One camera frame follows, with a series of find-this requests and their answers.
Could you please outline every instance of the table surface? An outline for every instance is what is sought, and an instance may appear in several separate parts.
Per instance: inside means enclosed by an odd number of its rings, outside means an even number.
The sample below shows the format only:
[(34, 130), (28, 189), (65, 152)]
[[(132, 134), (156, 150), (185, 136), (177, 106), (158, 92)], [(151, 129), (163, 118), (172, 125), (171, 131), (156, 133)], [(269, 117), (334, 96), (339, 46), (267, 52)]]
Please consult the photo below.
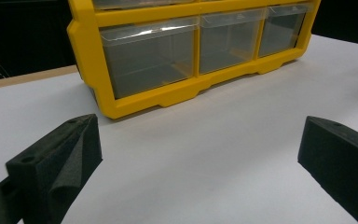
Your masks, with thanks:
[(358, 131), (358, 44), (313, 35), (276, 71), (117, 120), (77, 72), (0, 88), (0, 181), (6, 161), (90, 113), (103, 162), (62, 223), (357, 223), (297, 153), (306, 116)]

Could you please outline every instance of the black wall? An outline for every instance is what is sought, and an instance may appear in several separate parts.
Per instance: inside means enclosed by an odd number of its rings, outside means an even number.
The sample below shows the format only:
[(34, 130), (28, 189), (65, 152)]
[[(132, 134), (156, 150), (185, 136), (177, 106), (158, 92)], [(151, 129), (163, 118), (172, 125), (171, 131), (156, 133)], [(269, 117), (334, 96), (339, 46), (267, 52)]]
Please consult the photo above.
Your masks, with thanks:
[(358, 2), (322, 0), (312, 33), (358, 43)]
[(0, 0), (0, 64), (11, 76), (75, 64), (66, 0)]

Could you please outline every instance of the yellow plastic frame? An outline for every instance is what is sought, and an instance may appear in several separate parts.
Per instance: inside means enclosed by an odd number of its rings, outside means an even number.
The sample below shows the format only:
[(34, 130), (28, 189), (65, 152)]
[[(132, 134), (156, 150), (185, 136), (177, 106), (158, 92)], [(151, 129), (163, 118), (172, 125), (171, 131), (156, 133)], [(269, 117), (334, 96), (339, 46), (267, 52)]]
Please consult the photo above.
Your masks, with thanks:
[[(296, 46), (266, 57), (257, 58), (261, 42), (260, 29), (255, 46), (254, 59), (248, 63), (238, 64), (200, 76), (200, 30), (195, 32), (194, 69), (195, 76), (144, 91), (132, 96), (115, 99), (113, 87), (103, 54), (103, 43), (99, 29), (113, 25), (160, 21), (184, 16), (198, 16), (218, 11), (241, 10), (274, 5), (312, 3), (312, 11), (304, 18)], [(194, 98), (200, 91), (210, 88), (234, 77), (248, 74), (265, 74), (278, 69), (283, 63), (302, 56), (310, 42), (311, 27), (315, 20), (321, 0), (221, 0), (193, 2), (164, 7), (145, 7), (123, 10), (95, 10), (92, 0), (69, 0), (73, 19), (67, 32), (76, 56), (77, 67), (84, 82), (94, 90), (95, 98), (101, 112), (111, 119), (117, 119), (141, 111), (154, 105), (170, 106)]]

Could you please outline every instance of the yellow storage organizer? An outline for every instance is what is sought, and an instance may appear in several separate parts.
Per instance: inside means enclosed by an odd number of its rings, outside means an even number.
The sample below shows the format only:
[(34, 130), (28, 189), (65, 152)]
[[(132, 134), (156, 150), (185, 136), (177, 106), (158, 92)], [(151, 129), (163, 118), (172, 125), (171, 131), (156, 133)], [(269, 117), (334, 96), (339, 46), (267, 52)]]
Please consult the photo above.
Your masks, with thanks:
[(117, 119), (300, 57), (320, 1), (69, 0), (67, 31), (82, 79)]

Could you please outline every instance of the white tabletop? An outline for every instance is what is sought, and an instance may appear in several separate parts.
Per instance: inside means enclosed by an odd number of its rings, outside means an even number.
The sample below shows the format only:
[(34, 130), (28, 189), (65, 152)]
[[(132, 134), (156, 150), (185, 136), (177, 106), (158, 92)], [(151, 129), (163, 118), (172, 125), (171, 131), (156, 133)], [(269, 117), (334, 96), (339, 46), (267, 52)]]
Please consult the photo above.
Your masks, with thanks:
[(96, 113), (103, 162), (63, 223), (357, 223), (297, 162), (306, 116), (358, 131), (358, 45), (313, 35), (295, 62), (111, 120), (79, 74), (0, 88), (5, 162)]

